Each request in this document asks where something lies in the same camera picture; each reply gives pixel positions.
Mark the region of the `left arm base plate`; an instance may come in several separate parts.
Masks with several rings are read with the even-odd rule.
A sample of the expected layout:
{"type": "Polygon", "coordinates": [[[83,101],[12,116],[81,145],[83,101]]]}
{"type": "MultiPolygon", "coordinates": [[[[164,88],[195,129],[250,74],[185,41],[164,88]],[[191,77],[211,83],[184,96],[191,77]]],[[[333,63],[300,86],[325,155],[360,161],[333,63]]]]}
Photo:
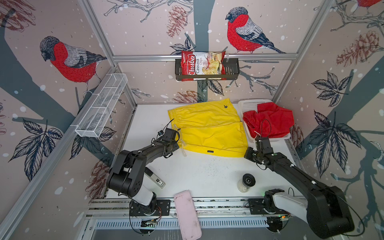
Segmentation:
{"type": "Polygon", "coordinates": [[[131,217],[160,217],[170,214],[171,201],[160,200],[152,201],[148,206],[142,205],[136,201],[130,204],[131,217]]]}

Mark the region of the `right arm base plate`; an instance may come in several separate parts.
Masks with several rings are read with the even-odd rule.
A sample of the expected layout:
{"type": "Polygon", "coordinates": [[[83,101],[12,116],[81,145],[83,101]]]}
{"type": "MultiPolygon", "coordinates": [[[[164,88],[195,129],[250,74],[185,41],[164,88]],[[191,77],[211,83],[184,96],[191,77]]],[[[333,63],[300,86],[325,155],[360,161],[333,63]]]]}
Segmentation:
{"type": "Polygon", "coordinates": [[[290,213],[280,209],[267,209],[263,198],[251,198],[247,200],[245,207],[250,209],[251,215],[279,215],[285,216],[290,213]]]}

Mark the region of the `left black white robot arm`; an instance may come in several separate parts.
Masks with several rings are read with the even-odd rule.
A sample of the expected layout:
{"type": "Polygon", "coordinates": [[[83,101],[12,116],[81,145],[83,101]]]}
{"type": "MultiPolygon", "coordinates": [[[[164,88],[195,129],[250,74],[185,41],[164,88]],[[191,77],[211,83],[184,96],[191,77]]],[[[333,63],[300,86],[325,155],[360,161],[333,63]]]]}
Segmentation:
{"type": "Polygon", "coordinates": [[[106,187],[138,204],[141,212],[152,214],[157,208],[156,194],[143,186],[145,169],[157,158],[169,158],[179,149],[180,133],[165,129],[151,144],[135,151],[121,151],[112,165],[106,187]]]}

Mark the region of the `yellow shorts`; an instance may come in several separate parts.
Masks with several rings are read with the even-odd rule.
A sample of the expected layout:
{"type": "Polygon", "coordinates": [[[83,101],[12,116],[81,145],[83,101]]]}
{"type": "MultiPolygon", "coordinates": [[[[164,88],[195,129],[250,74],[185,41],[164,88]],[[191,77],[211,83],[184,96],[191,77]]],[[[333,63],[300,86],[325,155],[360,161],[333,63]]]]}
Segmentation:
{"type": "Polygon", "coordinates": [[[242,120],[230,99],[174,108],[168,115],[184,151],[243,158],[248,149],[242,120]]]}

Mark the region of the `white plastic basket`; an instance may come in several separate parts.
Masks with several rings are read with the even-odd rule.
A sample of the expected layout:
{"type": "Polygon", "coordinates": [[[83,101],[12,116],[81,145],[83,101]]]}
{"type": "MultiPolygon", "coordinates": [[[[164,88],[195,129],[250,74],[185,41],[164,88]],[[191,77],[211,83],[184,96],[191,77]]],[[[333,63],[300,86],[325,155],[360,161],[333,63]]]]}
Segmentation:
{"type": "MultiPolygon", "coordinates": [[[[239,112],[240,112],[240,117],[241,119],[243,118],[243,115],[245,112],[249,111],[258,111],[258,105],[263,104],[263,103],[270,103],[272,102],[271,100],[266,100],[266,99],[254,99],[254,100],[243,100],[239,101],[238,107],[239,107],[239,112]]],[[[247,124],[243,121],[244,129],[246,132],[247,140],[249,143],[253,143],[255,141],[254,138],[252,138],[249,129],[247,127],[247,124]]],[[[287,140],[291,137],[291,134],[288,133],[284,137],[281,138],[270,138],[271,142],[277,142],[277,141],[282,141],[282,140],[287,140]]]]}

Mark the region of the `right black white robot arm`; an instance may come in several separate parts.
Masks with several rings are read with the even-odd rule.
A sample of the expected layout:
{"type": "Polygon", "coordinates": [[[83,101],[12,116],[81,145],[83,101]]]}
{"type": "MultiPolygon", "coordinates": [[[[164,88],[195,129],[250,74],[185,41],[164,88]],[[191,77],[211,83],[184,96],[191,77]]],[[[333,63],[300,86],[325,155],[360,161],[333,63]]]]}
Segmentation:
{"type": "Polygon", "coordinates": [[[293,197],[281,189],[265,192],[263,205],[268,214],[285,211],[309,225],[321,239],[345,234],[355,229],[349,205],[344,193],[338,187],[329,187],[296,167],[282,153],[275,153],[268,138],[257,138],[256,146],[249,147],[245,159],[264,165],[275,172],[302,195],[303,199],[293,197]]]}

